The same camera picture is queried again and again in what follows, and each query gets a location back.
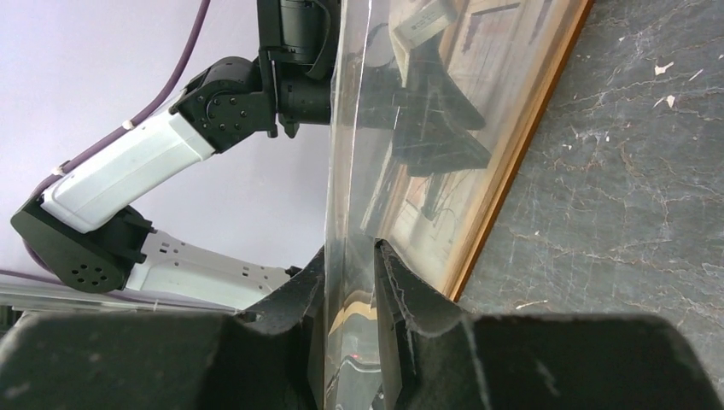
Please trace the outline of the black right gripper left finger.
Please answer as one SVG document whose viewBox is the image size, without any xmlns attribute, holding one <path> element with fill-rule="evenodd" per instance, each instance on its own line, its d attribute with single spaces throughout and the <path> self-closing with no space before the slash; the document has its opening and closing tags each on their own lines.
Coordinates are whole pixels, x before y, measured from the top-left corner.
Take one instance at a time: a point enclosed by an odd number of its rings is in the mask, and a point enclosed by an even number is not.
<svg viewBox="0 0 724 410">
<path fill-rule="evenodd" d="M 320 409 L 324 253 L 239 314 L 56 313 L 1 341 L 4 409 Z"/>
</svg>

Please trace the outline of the clear glass pane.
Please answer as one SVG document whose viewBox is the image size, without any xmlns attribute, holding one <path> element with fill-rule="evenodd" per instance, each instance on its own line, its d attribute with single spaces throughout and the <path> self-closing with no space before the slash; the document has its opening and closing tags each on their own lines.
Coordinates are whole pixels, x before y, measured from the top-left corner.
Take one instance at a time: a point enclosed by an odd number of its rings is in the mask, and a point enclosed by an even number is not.
<svg viewBox="0 0 724 410">
<path fill-rule="evenodd" d="M 374 295 L 374 235 L 366 221 L 388 165 L 397 74 L 388 1 L 344 1 L 332 79 L 325 227 L 327 409 L 372 409 L 382 376 Z"/>
</svg>

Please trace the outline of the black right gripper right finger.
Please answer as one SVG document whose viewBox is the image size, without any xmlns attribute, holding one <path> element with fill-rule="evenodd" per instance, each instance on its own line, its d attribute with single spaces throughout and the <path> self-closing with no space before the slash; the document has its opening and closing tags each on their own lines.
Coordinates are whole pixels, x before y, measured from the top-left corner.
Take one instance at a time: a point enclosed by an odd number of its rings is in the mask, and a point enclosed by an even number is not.
<svg viewBox="0 0 724 410">
<path fill-rule="evenodd" d="M 632 313 L 473 314 L 374 246 L 387 409 L 720 409 L 689 342 Z"/>
</svg>

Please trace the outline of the plant photo print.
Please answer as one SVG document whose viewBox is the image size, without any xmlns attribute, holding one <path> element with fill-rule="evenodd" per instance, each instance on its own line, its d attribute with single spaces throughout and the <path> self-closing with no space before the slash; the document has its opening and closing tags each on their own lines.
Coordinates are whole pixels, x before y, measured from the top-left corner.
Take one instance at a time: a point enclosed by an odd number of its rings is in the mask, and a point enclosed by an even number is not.
<svg viewBox="0 0 724 410">
<path fill-rule="evenodd" d="M 442 294 L 461 294 L 591 7 L 392 3 L 382 77 L 399 93 L 361 225 Z"/>
</svg>

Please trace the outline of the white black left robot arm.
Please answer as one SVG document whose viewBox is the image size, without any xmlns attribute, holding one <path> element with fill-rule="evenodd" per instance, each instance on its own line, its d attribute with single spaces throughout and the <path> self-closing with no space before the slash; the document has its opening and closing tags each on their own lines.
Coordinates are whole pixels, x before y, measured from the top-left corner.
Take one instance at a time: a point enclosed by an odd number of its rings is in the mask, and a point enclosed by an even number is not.
<svg viewBox="0 0 724 410">
<path fill-rule="evenodd" d="M 44 179 L 12 216 L 26 251 L 89 294 L 155 291 L 243 310 L 298 268 L 221 255 L 153 227 L 134 201 L 256 132 L 327 125 L 341 25 L 337 1 L 260 1 L 259 54 L 225 57 L 172 96 L 196 46 L 202 2 L 171 78 L 138 114 Z"/>
</svg>

